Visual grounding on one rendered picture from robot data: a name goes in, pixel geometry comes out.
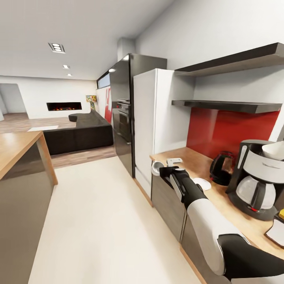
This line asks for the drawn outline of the coffee cup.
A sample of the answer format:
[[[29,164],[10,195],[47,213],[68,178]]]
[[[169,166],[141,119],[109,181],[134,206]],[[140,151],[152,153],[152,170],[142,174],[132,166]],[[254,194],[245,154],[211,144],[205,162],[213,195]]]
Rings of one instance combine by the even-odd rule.
[[[164,167],[165,166],[161,162],[153,161],[152,168],[151,168],[152,175],[160,176],[159,168],[164,168]]]

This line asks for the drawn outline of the electric kettle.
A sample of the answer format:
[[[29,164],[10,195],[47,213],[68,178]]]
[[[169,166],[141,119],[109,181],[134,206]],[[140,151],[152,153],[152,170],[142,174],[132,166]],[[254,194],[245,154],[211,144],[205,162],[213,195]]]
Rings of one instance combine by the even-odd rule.
[[[228,186],[233,176],[235,165],[234,154],[222,151],[211,164],[210,179],[213,179],[213,182],[217,184]]]

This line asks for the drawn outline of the paper coffee filter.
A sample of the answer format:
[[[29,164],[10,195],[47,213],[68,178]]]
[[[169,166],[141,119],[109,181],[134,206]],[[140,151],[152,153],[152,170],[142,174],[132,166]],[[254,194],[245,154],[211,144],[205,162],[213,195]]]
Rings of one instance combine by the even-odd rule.
[[[262,148],[267,158],[276,160],[284,159],[284,141],[264,145]]]

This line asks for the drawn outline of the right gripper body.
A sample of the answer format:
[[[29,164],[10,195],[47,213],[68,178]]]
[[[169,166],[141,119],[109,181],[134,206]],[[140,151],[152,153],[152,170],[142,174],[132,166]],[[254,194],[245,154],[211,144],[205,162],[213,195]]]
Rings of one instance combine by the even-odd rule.
[[[159,168],[160,177],[169,177],[168,173],[172,168],[178,168],[178,166]]]

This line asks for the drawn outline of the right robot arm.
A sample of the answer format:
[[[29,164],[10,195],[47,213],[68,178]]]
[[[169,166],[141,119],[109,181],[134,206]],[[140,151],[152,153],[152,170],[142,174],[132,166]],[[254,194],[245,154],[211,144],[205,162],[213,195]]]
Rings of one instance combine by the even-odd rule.
[[[284,260],[251,246],[244,235],[205,196],[188,172],[169,158],[160,177],[168,177],[194,226],[204,258],[217,275],[232,284],[284,284]]]

